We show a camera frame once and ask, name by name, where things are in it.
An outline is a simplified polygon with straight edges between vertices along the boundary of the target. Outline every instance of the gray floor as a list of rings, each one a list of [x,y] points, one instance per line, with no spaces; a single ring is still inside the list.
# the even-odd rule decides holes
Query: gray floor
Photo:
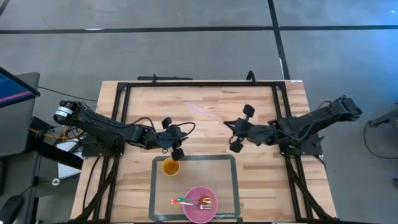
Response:
[[[398,1],[274,0],[280,26],[398,24]],[[11,0],[0,29],[94,29],[272,24],[263,0]],[[362,118],[324,131],[327,174],[338,216],[344,220],[396,223],[395,160],[372,156],[363,126],[398,102],[398,30],[283,31],[291,79],[303,80],[311,109],[346,94]],[[40,85],[97,98],[103,80],[139,75],[194,79],[281,79],[274,33],[187,32],[151,34],[2,35],[1,66],[13,73],[40,72]],[[61,99],[42,90],[35,115],[53,123]],[[396,156],[388,126],[370,129],[372,149]],[[54,203],[62,209],[51,209]],[[41,200],[38,218],[67,220],[73,190]]]

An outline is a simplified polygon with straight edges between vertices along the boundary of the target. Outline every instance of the gray silicone mat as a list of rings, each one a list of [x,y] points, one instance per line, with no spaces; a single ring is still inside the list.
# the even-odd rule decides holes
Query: gray silicone mat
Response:
[[[153,221],[188,220],[181,205],[171,205],[170,199],[184,197],[193,187],[205,186],[217,196],[217,219],[240,216],[236,162],[232,155],[185,156],[176,176],[162,172],[162,162],[169,156],[152,161],[149,218]]]

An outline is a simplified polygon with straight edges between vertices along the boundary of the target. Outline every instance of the orange cup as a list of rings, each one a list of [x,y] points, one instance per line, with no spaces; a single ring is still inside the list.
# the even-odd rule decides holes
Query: orange cup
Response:
[[[174,176],[180,172],[180,162],[174,161],[171,157],[167,158],[162,163],[162,171],[167,176]]]

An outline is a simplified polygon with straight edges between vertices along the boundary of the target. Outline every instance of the computer monitor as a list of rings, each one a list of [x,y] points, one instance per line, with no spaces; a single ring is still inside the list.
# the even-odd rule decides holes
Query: computer monitor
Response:
[[[40,96],[40,93],[0,67],[0,108]]]

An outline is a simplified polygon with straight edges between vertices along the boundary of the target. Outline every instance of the wooden tabletop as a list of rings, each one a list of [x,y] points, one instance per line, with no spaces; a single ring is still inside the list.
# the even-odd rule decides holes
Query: wooden tabletop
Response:
[[[103,82],[97,113],[111,117],[117,83]],[[300,116],[308,113],[303,83],[286,81],[286,87],[292,114]],[[241,217],[244,221],[294,220],[285,162],[279,153],[279,147],[257,147],[245,141],[245,147],[239,154],[229,150],[228,139],[231,137],[231,130],[223,121],[243,117],[242,110],[245,104],[250,104],[256,109],[251,119],[252,123],[267,124],[267,121],[276,119],[272,91],[267,86],[137,87],[131,89],[126,123],[148,116],[154,121],[155,127],[161,130],[160,122],[167,116],[170,116],[175,124],[184,121],[195,122],[196,129],[189,135],[189,139],[183,142],[185,155],[232,154],[236,158]],[[122,106],[123,100],[119,105],[118,120]],[[188,131],[190,128],[187,125],[182,129]],[[160,149],[147,151],[126,146],[119,164],[112,222],[151,222],[148,209],[152,160],[164,155]],[[82,211],[83,196],[94,161],[95,158],[88,158],[83,163],[71,218],[75,218]],[[309,191],[327,213],[335,216],[324,166],[313,156],[302,156],[302,161]],[[97,191],[101,163],[102,159],[95,167],[86,204]],[[304,217],[302,194],[299,189],[297,192]],[[101,204],[100,218],[104,217],[107,197],[106,192]]]

